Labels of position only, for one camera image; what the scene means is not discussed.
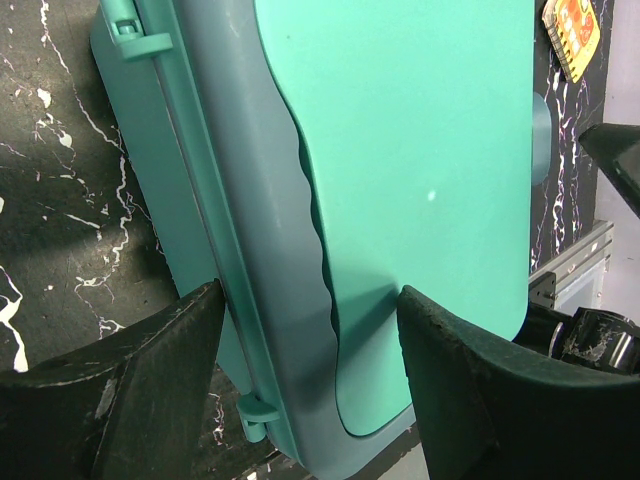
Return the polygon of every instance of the yellow notebook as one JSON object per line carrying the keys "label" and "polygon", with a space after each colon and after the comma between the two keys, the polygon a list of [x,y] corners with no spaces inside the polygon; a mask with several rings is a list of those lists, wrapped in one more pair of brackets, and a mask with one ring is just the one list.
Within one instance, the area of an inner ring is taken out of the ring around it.
{"label": "yellow notebook", "polygon": [[567,79],[576,83],[600,41],[591,0],[548,0],[542,20]]}

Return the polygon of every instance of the marble countertop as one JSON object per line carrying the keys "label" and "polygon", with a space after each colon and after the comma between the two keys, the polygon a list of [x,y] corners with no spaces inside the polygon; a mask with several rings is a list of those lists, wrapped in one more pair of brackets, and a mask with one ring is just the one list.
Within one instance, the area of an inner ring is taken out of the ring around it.
{"label": "marble countertop", "polygon": [[[0,0],[2,369],[24,371],[177,298],[90,53],[97,3]],[[602,121],[613,0],[593,3],[602,39],[578,84],[566,83],[536,22],[534,89],[554,132],[549,177],[532,190],[532,271],[593,225],[597,171],[577,138]],[[508,81],[508,58],[496,61]],[[235,478],[274,453],[246,442],[237,398],[216,370],[194,478]]]}

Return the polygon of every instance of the mint green panel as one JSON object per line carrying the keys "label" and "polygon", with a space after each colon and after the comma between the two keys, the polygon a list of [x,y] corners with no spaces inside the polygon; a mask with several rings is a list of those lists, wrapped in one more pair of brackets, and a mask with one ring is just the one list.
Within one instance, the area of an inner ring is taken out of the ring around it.
{"label": "mint green panel", "polygon": [[353,435],[410,402],[410,284],[513,338],[527,306],[534,3],[256,0],[308,151]]}

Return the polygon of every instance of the orange illustration on notebook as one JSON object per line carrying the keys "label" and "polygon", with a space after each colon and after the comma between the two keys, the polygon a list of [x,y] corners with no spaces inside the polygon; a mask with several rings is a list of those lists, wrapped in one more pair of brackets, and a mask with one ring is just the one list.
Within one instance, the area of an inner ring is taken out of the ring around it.
{"label": "orange illustration on notebook", "polygon": [[582,77],[600,41],[600,28],[590,0],[549,0],[543,21],[565,76]]}

